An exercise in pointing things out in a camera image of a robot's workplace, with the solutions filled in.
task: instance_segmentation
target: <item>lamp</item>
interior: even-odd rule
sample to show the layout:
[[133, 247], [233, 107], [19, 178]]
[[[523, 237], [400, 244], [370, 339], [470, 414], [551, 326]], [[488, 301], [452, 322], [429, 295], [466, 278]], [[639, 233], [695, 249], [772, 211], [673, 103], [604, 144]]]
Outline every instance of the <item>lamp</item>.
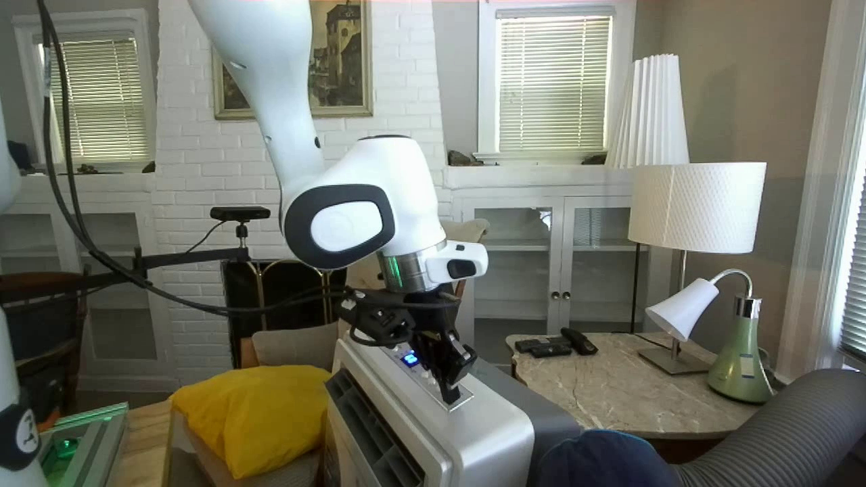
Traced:
[[[647, 247], [677, 249], [678, 289], [686, 252], [746, 255], [754, 247], [766, 161], [693, 161], [642, 165], [632, 170], [627, 237]], [[651, 348], [647, 356], [666, 372], [700, 372], [703, 362], [681, 353], [678, 341], [691, 329], [666, 326], [670, 351]]]
[[608, 148], [611, 168], [684, 165], [678, 56], [654, 53], [632, 61], [630, 88]]
[[766, 402], [773, 393], [757, 351], [760, 298], [751, 295], [749, 274], [727, 268], [712, 282], [695, 278], [667, 301], [649, 305], [647, 314], [667, 332], [686, 339], [703, 307], [720, 295], [718, 282], [724, 275], [741, 275], [746, 293], [735, 298], [735, 329], [708, 367], [705, 383], [724, 398]]

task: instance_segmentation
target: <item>yellow cushion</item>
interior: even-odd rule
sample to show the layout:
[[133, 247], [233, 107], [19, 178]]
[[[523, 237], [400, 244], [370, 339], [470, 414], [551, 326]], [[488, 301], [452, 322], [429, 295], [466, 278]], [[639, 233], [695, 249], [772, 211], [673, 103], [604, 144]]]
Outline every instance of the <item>yellow cushion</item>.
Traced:
[[241, 367], [182, 387], [170, 402], [236, 478], [272, 470], [321, 440], [327, 370]]

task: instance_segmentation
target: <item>framed picture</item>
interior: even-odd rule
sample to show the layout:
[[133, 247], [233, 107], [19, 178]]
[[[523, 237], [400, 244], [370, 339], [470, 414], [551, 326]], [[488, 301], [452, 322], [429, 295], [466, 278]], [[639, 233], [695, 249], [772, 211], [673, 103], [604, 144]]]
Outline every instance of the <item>framed picture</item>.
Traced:
[[[370, 115], [368, 0], [312, 0], [308, 105], [314, 115]], [[213, 52], [213, 115], [251, 107]]]

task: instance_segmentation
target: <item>wooden table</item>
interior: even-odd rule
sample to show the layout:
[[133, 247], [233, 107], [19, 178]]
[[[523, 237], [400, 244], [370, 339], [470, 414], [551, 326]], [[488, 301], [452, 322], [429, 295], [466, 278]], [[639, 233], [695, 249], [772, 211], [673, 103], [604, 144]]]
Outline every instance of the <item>wooden table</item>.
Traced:
[[715, 395], [705, 372], [666, 376], [639, 356], [651, 341], [630, 332], [588, 332], [597, 353], [543, 356], [515, 353], [515, 376], [570, 412], [582, 427], [627, 429], [651, 440], [667, 460], [691, 460], [746, 422], [757, 405]]
[[168, 483], [168, 467], [170, 467], [168, 460], [170, 460], [170, 402], [161, 399], [161, 402], [133, 409], [111, 483], [115, 487]]

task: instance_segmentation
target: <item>black cable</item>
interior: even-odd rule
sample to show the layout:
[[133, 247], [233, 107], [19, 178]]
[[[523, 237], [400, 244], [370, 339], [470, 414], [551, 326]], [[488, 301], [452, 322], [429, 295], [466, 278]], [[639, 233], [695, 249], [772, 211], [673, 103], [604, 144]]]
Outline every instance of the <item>black cable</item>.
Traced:
[[199, 244], [205, 244], [213, 233], [216, 233], [216, 228], [222, 228], [224, 225], [224, 218], [220, 218], [203, 237], [198, 237], [183, 255], [193, 255]]
[[44, 95], [44, 148], [46, 148], [46, 165], [49, 165], [49, 183], [55, 193], [55, 201], [59, 206], [63, 218], [67, 222], [67, 228], [72, 230], [76, 241], [90, 252], [91, 260], [96, 260], [103, 268], [109, 268], [111, 274], [122, 275], [125, 282], [155, 293], [164, 301], [205, 312], [205, 314], [216, 314], [216, 316], [229, 316], [229, 314], [263, 314], [264, 307], [228, 307], [228, 305], [211, 305], [211, 303], [194, 303], [187, 301], [182, 295], [172, 295], [168, 289], [155, 286], [152, 282], [145, 282], [142, 275], [133, 274], [129, 268], [125, 268], [122, 261], [115, 261], [114, 257], [109, 257], [87, 233], [87, 222], [83, 222], [83, 211], [79, 202], [79, 186], [76, 186], [76, 168], [72, 168], [72, 151], [71, 151], [71, 95], [67, 95], [67, 71], [64, 71], [64, 53], [63, 53], [63, 44], [59, 34], [55, 29], [50, 14], [46, 7], [44, 0], [36, 0], [38, 4], [38, 17], [40, 17], [40, 26], [44, 26], [44, 46], [50, 49], [55, 46], [55, 56], [57, 56], [57, 71], [59, 71], [59, 115], [63, 115], [63, 148], [64, 148], [64, 168], [67, 168], [67, 188], [71, 188], [71, 202], [72, 211], [67, 209], [63, 193], [59, 193], [59, 180], [57, 180], [57, 168], [55, 168], [55, 156], [50, 156], [50, 87], [46, 79], [46, 95]]

